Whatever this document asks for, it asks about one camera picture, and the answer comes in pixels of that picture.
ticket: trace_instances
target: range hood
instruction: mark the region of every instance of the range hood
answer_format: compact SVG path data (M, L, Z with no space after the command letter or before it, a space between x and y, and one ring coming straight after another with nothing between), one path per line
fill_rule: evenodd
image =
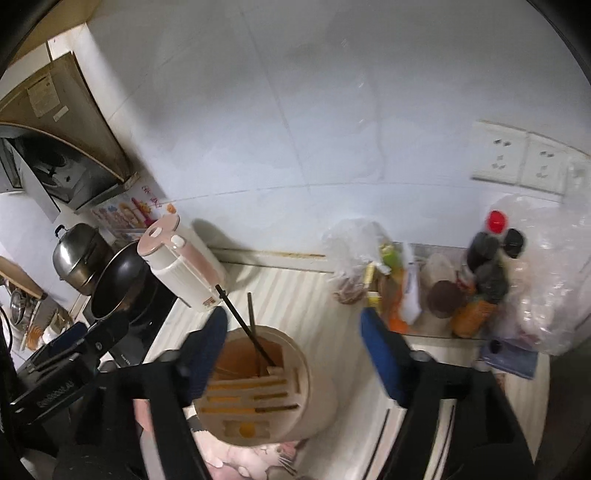
M126 191L137 179L71 53L35 72L0 100L0 139L4 153L11 150L6 142L18 153L1 159L4 191L22 184L14 179L14 171L22 169L10 165L15 156L26 162L47 195L74 211Z

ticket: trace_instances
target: red bottle cap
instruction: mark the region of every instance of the red bottle cap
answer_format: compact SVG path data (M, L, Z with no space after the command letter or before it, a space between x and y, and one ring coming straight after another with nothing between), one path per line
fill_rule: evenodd
M507 217L499 210L493 210L486 219L486 228L494 235L500 235L507 226Z

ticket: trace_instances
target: pot lid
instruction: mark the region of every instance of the pot lid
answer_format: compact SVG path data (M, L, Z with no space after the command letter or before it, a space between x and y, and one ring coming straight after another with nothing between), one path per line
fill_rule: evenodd
M62 230L66 230L66 227L60 225L56 229L56 236L59 237ZM66 231L53 251L53 266L59 276L65 277L74 269L86 254L95 235L96 229L86 223L78 223Z

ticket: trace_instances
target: condiment bottle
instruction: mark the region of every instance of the condiment bottle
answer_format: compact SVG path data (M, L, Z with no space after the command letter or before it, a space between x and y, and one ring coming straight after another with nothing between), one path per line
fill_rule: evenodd
M452 331L458 337L476 335L507 294L509 285L497 261L487 262L476 270L476 289L477 295L452 318Z
M530 266L519 257L525 248L525 237L514 228L509 228L501 249L501 261L512 290L523 292L530 285Z
M457 286L469 294L474 293L476 269L493 260L498 249L499 240L497 237L487 232L478 232L472 239L462 266L457 273Z

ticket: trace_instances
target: paper label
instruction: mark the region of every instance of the paper label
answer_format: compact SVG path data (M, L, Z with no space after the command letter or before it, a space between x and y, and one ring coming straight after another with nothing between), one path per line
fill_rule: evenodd
M50 73L28 88L27 92L37 118L41 118L60 104Z
M63 117L66 113L68 113L70 111L70 109L64 105L63 107L61 107L58 112L53 116L53 121L57 122L61 117Z

